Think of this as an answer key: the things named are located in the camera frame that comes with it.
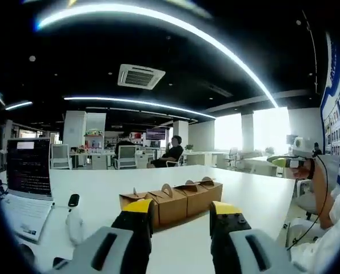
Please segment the person's right hand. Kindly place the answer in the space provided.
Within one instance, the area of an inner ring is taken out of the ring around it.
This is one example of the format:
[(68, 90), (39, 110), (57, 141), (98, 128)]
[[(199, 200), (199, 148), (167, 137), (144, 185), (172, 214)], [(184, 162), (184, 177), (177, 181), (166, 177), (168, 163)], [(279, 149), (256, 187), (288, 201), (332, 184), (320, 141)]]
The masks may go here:
[(311, 180), (315, 173), (315, 161), (314, 159), (308, 159), (303, 162), (302, 166), (298, 168), (292, 168), (291, 171), (296, 179)]

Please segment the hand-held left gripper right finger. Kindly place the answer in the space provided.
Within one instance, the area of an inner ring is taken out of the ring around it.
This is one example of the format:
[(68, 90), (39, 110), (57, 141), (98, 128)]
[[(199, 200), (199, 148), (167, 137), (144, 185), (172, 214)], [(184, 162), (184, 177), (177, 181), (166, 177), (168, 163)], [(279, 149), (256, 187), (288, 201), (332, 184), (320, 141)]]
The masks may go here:
[(210, 253), (215, 273), (305, 273), (268, 234), (252, 229), (231, 204), (210, 204)]

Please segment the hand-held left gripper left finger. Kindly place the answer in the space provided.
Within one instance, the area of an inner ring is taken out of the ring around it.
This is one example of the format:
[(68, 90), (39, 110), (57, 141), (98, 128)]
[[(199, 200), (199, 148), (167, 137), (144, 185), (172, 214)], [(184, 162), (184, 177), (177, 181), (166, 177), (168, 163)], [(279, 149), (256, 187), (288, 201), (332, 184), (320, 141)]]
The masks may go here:
[(49, 273), (146, 273), (153, 217), (153, 199), (126, 205), (110, 227), (101, 227)]

